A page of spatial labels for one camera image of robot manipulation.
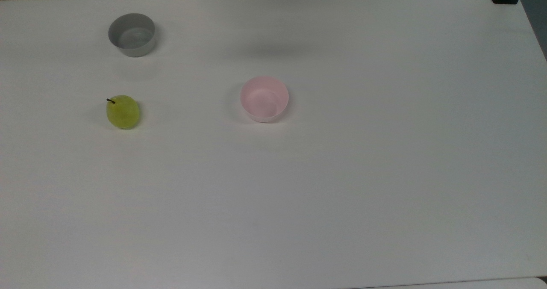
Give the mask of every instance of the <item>white table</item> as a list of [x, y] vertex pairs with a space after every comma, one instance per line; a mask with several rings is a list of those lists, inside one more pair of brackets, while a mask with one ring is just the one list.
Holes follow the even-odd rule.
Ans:
[[[146, 57], [108, 41], [128, 12]], [[277, 123], [240, 108], [256, 75], [289, 87]], [[546, 88], [490, 0], [0, 1], [0, 287], [546, 275]]]

